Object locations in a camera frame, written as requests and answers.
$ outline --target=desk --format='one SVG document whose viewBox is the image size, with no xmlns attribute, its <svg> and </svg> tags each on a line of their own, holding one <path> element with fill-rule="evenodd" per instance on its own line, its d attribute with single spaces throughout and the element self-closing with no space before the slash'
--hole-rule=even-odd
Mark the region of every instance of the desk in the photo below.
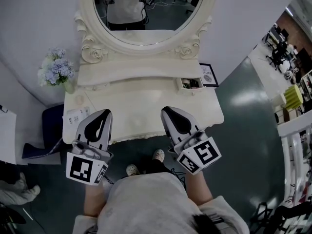
<svg viewBox="0 0 312 234">
<path fill-rule="evenodd" d="M 83 97 L 78 105 L 76 97 Z M 136 78 L 112 82 L 98 91 L 82 88 L 65 94 L 64 117 L 71 109 L 88 106 L 94 113 L 110 109 L 113 113 L 111 141 L 124 141 L 165 135 L 160 119 L 161 109 L 173 106 L 192 114 L 201 128 L 221 124 L 224 116 L 214 88 L 191 95 L 178 95 L 173 78 Z M 75 139 L 78 126 L 63 122 L 63 140 L 70 144 Z"/>
</svg>

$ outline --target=dark floor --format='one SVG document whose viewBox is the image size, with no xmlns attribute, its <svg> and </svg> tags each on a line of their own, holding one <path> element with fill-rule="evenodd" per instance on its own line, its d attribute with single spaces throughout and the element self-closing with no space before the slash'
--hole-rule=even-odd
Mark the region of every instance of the dark floor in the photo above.
<svg viewBox="0 0 312 234">
<path fill-rule="evenodd" d="M 186 13 L 186 10 L 194 10 L 194 7 L 190 3 L 186 3 L 185 0 L 176 0 L 175 3 L 174 0 L 155 0 L 154 3 L 157 4 L 145 7 L 149 19 L 149 23 L 146 24 L 147 30 L 176 30 L 192 14 Z M 96 4 L 96 8 L 98 15 L 106 25 L 105 5 L 100 1 L 99 4 Z"/>
<path fill-rule="evenodd" d="M 204 170 L 214 196 L 223 195 L 248 222 L 257 204 L 284 194 L 284 159 L 281 140 L 270 102 L 250 60 L 245 59 L 216 89 L 225 117 L 223 124 L 207 129 L 213 136 L 222 158 Z M 138 139 L 114 144 L 115 157 L 106 175 L 116 181 L 126 176 L 126 166 L 139 165 L 150 158 L 156 148 L 167 150 L 167 137 Z M 183 169 L 166 154 L 165 165 Z M 61 166 L 0 164 L 0 179 L 13 180 L 17 170 L 25 173 L 30 186 L 39 184 L 41 193 L 31 203 L 31 214 L 47 234 L 71 233 L 75 217 L 82 213 L 84 185 L 66 178 L 65 162 Z M 29 204 L 23 206 L 30 212 Z M 27 224 L 19 225 L 22 234 L 44 233 L 30 221 L 22 207 L 14 206 Z"/>
</svg>

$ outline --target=white ornate mirror frame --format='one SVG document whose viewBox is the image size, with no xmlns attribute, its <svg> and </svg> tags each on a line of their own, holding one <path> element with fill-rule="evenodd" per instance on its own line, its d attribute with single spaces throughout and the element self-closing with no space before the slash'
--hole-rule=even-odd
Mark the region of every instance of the white ornate mirror frame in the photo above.
<svg viewBox="0 0 312 234">
<path fill-rule="evenodd" d="M 80 0 L 81 10 L 76 13 L 75 21 L 78 31 L 84 34 L 78 85 L 96 86 L 138 77 L 201 77 L 197 61 L 200 34 L 212 22 L 210 14 L 214 3 L 215 0 L 200 0 L 172 37 L 155 44 L 135 45 L 109 32 L 98 18 L 94 0 Z M 153 31 L 144 33 L 153 35 Z"/>
</svg>

